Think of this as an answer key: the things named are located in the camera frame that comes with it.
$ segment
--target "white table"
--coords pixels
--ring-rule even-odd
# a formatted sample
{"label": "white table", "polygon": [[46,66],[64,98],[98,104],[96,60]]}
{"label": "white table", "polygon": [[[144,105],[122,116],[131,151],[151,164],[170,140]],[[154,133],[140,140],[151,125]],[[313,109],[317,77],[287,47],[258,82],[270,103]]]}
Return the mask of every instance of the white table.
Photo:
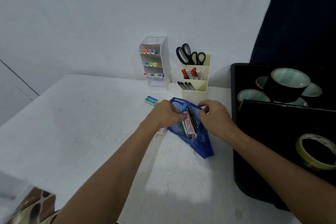
{"label": "white table", "polygon": [[[150,112],[139,80],[69,74],[0,127],[0,170],[67,201]],[[208,98],[230,110],[230,89]],[[211,136],[215,156],[203,159],[167,132],[151,142],[133,182],[121,223],[298,223],[291,213],[243,194],[233,180],[233,152]]]}

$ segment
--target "pencil case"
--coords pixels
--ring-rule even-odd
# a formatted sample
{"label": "pencil case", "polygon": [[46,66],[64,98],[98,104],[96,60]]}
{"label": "pencil case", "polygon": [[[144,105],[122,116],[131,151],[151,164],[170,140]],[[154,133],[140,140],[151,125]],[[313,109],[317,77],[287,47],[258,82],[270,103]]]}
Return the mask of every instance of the pencil case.
{"label": "pencil case", "polygon": [[208,158],[214,155],[208,135],[207,129],[201,123],[201,119],[198,116],[201,107],[180,98],[172,98],[170,102],[176,107],[177,110],[181,110],[181,107],[184,103],[188,104],[188,107],[191,112],[194,113],[195,120],[198,124],[198,129],[196,131],[196,138],[192,139],[188,137],[184,132],[184,128],[181,122],[174,124],[171,127],[168,127],[168,130],[179,136],[185,143],[189,144],[190,147],[195,150],[202,158]]}

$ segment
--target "hand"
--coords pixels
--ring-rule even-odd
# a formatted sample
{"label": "hand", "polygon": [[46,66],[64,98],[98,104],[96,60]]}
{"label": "hand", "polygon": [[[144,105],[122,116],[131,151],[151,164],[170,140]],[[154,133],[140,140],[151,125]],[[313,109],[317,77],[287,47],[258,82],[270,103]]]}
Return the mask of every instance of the hand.
{"label": "hand", "polygon": [[179,113],[175,106],[168,100],[157,103],[153,110],[147,115],[146,120],[156,123],[157,129],[173,126],[175,123],[184,120],[184,115]]}
{"label": "hand", "polygon": [[226,141],[240,131],[231,119],[226,107],[217,100],[204,100],[198,105],[205,106],[198,115],[204,127],[213,135]]}

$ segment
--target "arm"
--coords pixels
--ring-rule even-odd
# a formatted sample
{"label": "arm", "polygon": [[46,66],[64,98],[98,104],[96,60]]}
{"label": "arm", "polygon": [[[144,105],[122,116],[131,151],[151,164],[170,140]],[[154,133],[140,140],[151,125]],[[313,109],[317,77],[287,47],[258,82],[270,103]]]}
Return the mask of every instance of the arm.
{"label": "arm", "polygon": [[336,187],[244,134],[218,101],[199,106],[206,106],[199,112],[205,128],[232,146],[302,223],[336,223]]}
{"label": "arm", "polygon": [[116,223],[155,133],[183,119],[169,101],[156,104],[137,130],[73,195],[54,224]]}

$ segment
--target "scissors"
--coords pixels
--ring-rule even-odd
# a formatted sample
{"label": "scissors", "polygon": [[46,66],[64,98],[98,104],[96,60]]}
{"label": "scissors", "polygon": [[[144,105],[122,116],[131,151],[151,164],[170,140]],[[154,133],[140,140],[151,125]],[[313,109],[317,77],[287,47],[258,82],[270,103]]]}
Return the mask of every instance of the scissors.
{"label": "scissors", "polygon": [[203,66],[203,63],[205,61],[205,53],[200,52],[197,54],[197,52],[191,53],[190,47],[188,44],[182,44],[182,47],[176,48],[176,55],[184,65],[201,65]]}

